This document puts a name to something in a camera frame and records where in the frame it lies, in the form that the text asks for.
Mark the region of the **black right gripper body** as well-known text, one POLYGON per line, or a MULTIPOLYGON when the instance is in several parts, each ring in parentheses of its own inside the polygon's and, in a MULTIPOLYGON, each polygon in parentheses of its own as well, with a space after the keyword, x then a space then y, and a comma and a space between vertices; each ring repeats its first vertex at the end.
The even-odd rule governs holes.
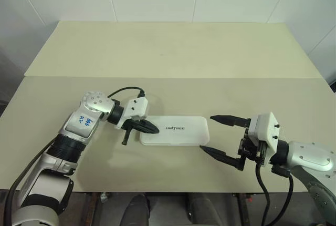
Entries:
POLYGON ((265 161, 266 144, 263 141, 253 140, 248 136, 248 129, 245 129, 244 136, 240 141, 238 155, 252 161, 265 161))

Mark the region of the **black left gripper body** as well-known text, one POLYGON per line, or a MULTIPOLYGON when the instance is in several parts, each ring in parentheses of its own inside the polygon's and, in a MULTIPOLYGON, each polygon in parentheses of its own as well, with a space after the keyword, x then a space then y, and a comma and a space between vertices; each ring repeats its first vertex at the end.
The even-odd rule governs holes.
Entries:
POLYGON ((141 127, 139 126, 139 121, 134 121, 132 119, 128 119, 122 125, 122 129, 125 131, 124 138, 122 140, 122 144, 126 146, 128 144, 129 136, 131 131, 134 129, 136 131, 141 131, 141 127))

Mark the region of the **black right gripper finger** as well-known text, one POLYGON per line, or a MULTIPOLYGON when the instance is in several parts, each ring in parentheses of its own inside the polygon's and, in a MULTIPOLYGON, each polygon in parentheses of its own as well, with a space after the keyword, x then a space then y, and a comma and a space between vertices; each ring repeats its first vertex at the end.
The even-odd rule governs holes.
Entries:
POLYGON ((233 158, 228 156, 225 152, 215 148, 211 148, 208 146, 200 146, 200 148, 215 160, 233 166, 239 171, 243 171, 246 162, 245 156, 241 156, 240 158, 233 158))
POLYGON ((214 115, 210 116, 211 120, 219 122, 220 124, 227 126, 239 126, 243 128, 248 128, 251 122, 250 118, 241 118, 232 115, 214 115))

